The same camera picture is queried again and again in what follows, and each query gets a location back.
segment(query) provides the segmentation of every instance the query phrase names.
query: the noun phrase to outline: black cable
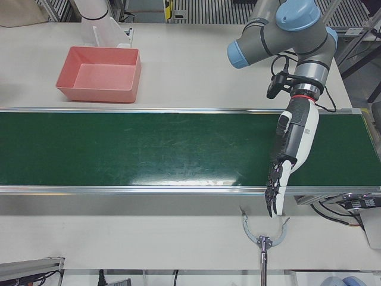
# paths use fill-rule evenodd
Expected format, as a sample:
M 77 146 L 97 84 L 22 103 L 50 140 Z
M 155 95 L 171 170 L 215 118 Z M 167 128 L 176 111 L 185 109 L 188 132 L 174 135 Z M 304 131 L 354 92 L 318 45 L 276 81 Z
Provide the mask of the black cable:
M 98 286 L 106 286 L 105 272 L 103 269 L 99 270 Z
M 283 71 L 288 73 L 288 67 L 289 67 L 289 65 L 290 65 L 290 61 L 289 61 L 290 57 L 287 56 L 287 55 L 278 55 L 278 56 L 273 60 L 273 62 L 272 62 L 272 64 L 271 64 L 271 67 L 270 67 L 271 74 L 272 74 L 273 76 L 275 76 L 275 73 L 274 73 L 274 65 L 275 65 L 276 61 L 279 60 L 280 58 L 284 58 L 284 59 L 286 60 L 285 66 L 284 66 L 284 68 L 283 68 Z
M 343 213 L 338 213 L 338 212 L 336 212 L 334 210 L 331 210 L 328 207 L 326 207 L 321 201 L 319 201 L 318 203 L 319 203 L 319 205 L 322 206 L 322 208 L 326 209 L 328 212 L 334 213 L 335 215 L 338 215 L 338 216 L 349 216 L 349 217 L 354 217 L 355 216 L 355 214 L 343 214 Z
M 283 51 L 285 54 L 298 56 L 295 52 Z
M 341 206 L 341 207 L 342 207 L 343 209 L 345 209 L 348 213 L 350 213 L 351 215 L 353 215 L 354 218 L 355 218 L 355 220 L 357 220 L 358 224 L 360 225 L 361 229 L 362 229 L 363 231 L 365 231 L 364 223 L 363 223 L 363 221 L 361 220 L 361 216 L 360 216 L 360 214 L 354 214 L 353 212 L 350 212 L 350 211 L 347 210 L 347 209 L 345 208 L 345 206 L 343 206 L 342 204 L 339 204 L 339 206 Z
M 179 270 L 176 270 L 176 271 L 174 272 L 173 286 L 176 286 L 176 283 L 177 283 L 177 276 L 178 276 L 178 274 L 179 274 Z
M 332 105 L 333 105 L 333 109 L 328 109 L 327 107 L 324 107 L 324 106 L 319 105 L 319 104 L 317 104 L 317 103 L 315 103 L 315 105 L 316 105 L 316 106 L 319 106 L 320 108 L 324 109 L 325 111 L 328 111 L 328 112 L 331 112 L 331 113 L 335 113 L 335 112 L 337 112 L 336 104 L 335 104 L 335 102 L 333 101 L 333 98 L 331 97 L 331 95 L 329 94 L 328 88 L 327 88 L 326 86 L 325 86 L 324 88 L 326 89 L 327 94 L 328 94 L 328 97 L 329 97 L 329 99 L 331 100 L 331 103 L 332 103 Z
M 325 219 L 328 219 L 328 220 L 331 220 L 333 222 L 338 222 L 338 223 L 341 223 L 342 225 L 351 225 L 349 222 L 345 222 L 344 220 L 340 220 L 340 219 L 334 219 L 333 217 L 330 217 L 330 216 L 326 216 L 324 213 L 318 211 L 315 206 L 313 204 L 310 204 L 310 206 L 312 207 L 312 209 L 319 215 L 319 216 L 322 216 L 323 218 Z

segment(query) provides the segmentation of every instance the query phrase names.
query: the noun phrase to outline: red ring on robot wrist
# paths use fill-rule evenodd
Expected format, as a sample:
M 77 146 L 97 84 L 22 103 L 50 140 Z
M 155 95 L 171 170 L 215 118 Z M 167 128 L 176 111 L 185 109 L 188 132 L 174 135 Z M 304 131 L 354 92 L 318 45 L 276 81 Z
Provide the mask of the red ring on robot wrist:
M 309 97 L 308 95 L 304 95 L 304 94 L 297 94 L 297 95 L 293 95 L 291 97 L 292 98 L 296 98 L 296 97 L 303 97 L 303 98 L 306 98 L 308 100 L 312 100 L 313 102 L 316 102 L 316 100 L 313 98 L 313 97 Z

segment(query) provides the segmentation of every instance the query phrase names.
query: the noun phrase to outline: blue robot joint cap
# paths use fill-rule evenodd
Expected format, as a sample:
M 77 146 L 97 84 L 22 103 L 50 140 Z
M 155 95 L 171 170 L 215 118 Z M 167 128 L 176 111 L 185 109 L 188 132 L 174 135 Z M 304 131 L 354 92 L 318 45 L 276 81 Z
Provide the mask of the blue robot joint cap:
M 307 29 L 320 18 L 320 9 L 314 0 L 287 0 L 276 12 L 276 23 L 285 31 Z

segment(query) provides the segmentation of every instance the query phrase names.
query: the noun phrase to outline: aluminum profile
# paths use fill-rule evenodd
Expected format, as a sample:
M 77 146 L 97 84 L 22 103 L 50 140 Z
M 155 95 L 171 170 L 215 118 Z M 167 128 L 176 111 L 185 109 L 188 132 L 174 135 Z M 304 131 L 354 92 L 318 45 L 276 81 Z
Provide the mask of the aluminum profile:
M 332 1 L 315 0 L 324 14 Z M 232 0 L 175 0 L 174 23 L 177 24 L 245 24 L 254 4 L 233 4 Z M 328 26 L 343 34 L 350 28 L 369 27 L 369 17 L 360 0 L 341 0 Z

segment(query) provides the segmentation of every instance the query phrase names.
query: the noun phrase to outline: beige bag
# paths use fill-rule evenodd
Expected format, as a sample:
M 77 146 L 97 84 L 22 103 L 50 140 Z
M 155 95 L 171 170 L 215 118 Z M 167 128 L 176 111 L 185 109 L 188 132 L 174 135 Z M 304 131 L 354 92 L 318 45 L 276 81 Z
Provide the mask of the beige bag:
M 0 26 L 17 27 L 48 21 L 48 13 L 34 0 L 0 0 Z

